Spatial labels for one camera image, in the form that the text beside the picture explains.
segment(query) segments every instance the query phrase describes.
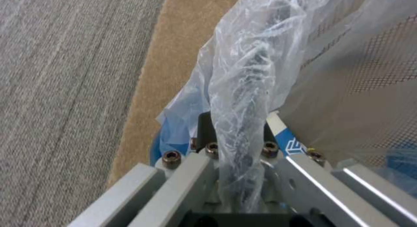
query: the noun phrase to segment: tan carpet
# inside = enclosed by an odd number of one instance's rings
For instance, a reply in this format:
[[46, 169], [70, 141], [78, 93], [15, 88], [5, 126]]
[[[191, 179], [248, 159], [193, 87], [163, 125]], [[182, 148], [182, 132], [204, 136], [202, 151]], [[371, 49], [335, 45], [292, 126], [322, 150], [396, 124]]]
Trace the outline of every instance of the tan carpet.
[[237, 0], [165, 0], [142, 69], [108, 185], [149, 163], [155, 117], [189, 78], [201, 46]]
[[0, 226], [103, 193], [164, 0], [0, 0]]

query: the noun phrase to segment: gray metal bar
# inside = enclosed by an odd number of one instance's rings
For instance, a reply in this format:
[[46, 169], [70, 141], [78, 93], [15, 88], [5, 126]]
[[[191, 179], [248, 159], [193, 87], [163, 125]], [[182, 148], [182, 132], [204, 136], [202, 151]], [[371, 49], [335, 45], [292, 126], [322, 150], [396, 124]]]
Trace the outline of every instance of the gray metal bar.
[[139, 163], [69, 226], [127, 226], [164, 181], [163, 171]]
[[215, 180], [213, 162], [191, 153], [129, 224], [133, 226], [178, 226], [189, 210], [199, 210]]
[[417, 200], [366, 167], [356, 164], [332, 174], [401, 226], [417, 226]]
[[338, 227], [396, 226], [304, 154], [286, 157], [276, 169], [284, 200], [299, 213], [319, 209]]

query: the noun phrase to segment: hole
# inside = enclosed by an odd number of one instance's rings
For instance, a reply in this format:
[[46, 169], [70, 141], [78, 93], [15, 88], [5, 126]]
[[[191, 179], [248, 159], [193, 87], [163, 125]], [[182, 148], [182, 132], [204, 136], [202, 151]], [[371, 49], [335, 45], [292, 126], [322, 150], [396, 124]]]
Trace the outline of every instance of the hole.
[[289, 180], [289, 186], [291, 187], [291, 189], [295, 190], [296, 189], [296, 185], [295, 185], [295, 181], [293, 179]]
[[265, 143], [265, 147], [275, 148], [275, 145], [273, 143], [271, 143], [271, 142], [267, 142], [267, 143]]
[[320, 211], [320, 209], [318, 209], [318, 208], [313, 207], [313, 208], [310, 209], [310, 215], [312, 215], [312, 216], [320, 215], [321, 213], [322, 213], [322, 211]]
[[203, 216], [199, 218], [198, 221], [194, 224], [194, 227], [218, 227], [219, 224], [217, 221], [209, 216]]
[[176, 158], [177, 157], [177, 153], [175, 152], [169, 152], [168, 154], [166, 154], [167, 158]]
[[313, 225], [303, 216], [301, 215], [295, 215], [289, 220], [289, 226], [290, 227], [298, 227], [298, 226], [304, 226], [304, 227], [313, 227]]
[[208, 147], [209, 147], [210, 149], [217, 149], [217, 148], [218, 148], [218, 147], [217, 147], [217, 144], [215, 144], [215, 143], [210, 144]]
[[310, 219], [319, 226], [336, 227], [335, 224], [333, 224], [333, 222], [316, 207], [310, 209]]

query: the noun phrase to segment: carpet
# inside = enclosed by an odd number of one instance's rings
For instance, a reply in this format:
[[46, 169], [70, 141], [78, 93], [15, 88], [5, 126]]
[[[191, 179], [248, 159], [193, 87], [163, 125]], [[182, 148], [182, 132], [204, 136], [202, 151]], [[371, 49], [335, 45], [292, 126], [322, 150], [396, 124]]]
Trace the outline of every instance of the carpet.
[[164, 0], [0, 0], [0, 226], [62, 226], [106, 189]]

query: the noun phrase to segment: screw head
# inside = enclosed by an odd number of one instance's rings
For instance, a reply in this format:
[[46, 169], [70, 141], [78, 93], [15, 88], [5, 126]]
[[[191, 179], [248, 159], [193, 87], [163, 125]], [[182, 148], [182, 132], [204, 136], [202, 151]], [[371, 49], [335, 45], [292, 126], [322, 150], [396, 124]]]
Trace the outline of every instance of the screw head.
[[162, 164], [167, 169], [176, 169], [181, 164], [181, 154], [178, 151], [166, 151], [162, 156]]
[[321, 153], [317, 152], [314, 148], [309, 148], [306, 154], [310, 159], [314, 160], [320, 166], [324, 166], [326, 158]]
[[276, 158], [280, 148], [275, 142], [265, 141], [264, 147], [262, 148], [262, 155], [267, 158]]
[[219, 159], [219, 146], [217, 142], [210, 142], [206, 145], [206, 154], [212, 159]]

